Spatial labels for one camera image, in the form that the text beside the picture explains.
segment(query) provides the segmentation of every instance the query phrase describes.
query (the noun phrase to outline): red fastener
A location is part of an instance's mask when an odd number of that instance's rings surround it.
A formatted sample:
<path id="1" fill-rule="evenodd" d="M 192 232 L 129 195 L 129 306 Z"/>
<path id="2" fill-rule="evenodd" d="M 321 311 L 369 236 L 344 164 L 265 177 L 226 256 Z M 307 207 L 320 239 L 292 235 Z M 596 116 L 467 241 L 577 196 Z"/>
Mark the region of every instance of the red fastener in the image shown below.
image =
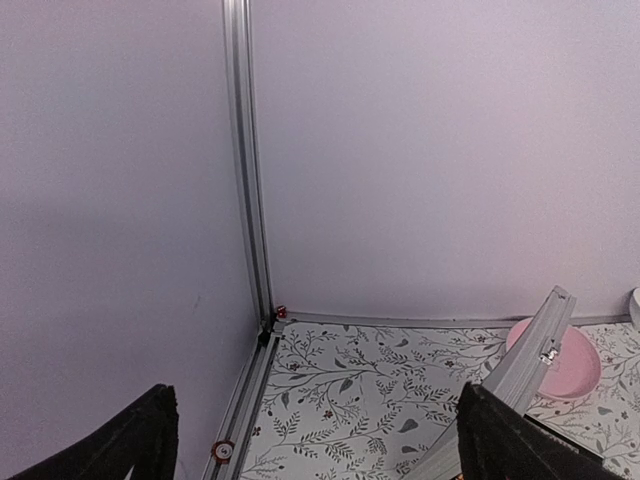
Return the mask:
<path id="1" fill-rule="evenodd" d="M 216 442 L 211 448 L 211 455 L 215 458 L 217 463 L 226 465 L 231 460 L 234 446 L 234 443 L 230 440 Z"/>

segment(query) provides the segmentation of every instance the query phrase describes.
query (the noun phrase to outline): pink plate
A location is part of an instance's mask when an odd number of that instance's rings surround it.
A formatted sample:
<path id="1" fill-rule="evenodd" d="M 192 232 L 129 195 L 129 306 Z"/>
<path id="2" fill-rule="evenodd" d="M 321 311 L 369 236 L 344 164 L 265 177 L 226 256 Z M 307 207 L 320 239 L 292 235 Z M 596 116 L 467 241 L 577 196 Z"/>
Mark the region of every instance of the pink plate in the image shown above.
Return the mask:
<path id="1" fill-rule="evenodd" d="M 531 323 L 516 323 L 507 336 L 509 350 Z M 553 361 L 538 393 L 552 400 L 575 400 L 591 393 L 600 382 L 602 365 L 595 347 L 577 328 L 569 327 L 562 338 L 560 354 Z"/>

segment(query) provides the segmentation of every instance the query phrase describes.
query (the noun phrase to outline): vine print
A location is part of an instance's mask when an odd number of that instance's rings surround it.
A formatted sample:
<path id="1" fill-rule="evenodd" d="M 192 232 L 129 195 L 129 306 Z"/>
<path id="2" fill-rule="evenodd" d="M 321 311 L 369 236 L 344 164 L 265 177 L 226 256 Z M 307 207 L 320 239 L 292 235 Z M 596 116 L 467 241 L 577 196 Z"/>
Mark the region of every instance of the vine print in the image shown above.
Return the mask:
<path id="1" fill-rule="evenodd" d="M 464 382 L 498 363 L 506 332 L 288 325 L 241 478 L 400 478 L 453 420 Z"/>
<path id="2" fill-rule="evenodd" d="M 508 328 L 285 328 L 253 429 L 243 480 L 397 480 L 455 417 L 466 381 L 505 353 Z M 582 327 L 602 359 L 591 395 L 536 397 L 528 411 L 640 480 L 640 334 Z"/>

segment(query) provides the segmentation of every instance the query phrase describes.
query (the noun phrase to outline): metal bracket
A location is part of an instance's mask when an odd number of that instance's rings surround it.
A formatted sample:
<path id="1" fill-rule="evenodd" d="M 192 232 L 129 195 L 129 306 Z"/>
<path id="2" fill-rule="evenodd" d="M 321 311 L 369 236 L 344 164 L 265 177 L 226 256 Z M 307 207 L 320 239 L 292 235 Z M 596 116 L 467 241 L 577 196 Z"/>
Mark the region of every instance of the metal bracket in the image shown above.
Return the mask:
<path id="1" fill-rule="evenodd" d="M 558 353 L 558 350 L 556 350 L 554 347 L 551 347 L 549 351 L 540 354 L 540 360 L 546 365 L 551 365 L 553 363 L 553 360 L 558 356 Z"/>

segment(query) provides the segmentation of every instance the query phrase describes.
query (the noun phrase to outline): white object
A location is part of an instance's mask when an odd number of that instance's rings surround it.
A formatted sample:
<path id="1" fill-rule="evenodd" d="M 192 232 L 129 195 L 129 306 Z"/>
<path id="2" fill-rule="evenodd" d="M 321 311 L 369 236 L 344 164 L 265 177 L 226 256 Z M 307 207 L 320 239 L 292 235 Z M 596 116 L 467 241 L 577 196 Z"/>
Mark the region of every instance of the white object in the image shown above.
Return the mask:
<path id="1" fill-rule="evenodd" d="M 631 315 L 631 323 L 633 323 L 634 328 L 640 331 L 640 288 L 636 288 L 631 292 L 629 315 Z"/>
<path id="2" fill-rule="evenodd" d="M 542 307 L 482 385 L 523 415 L 542 384 L 551 352 L 559 352 L 576 299 L 555 287 Z M 449 480 L 460 473 L 458 431 L 454 421 L 403 480 Z"/>

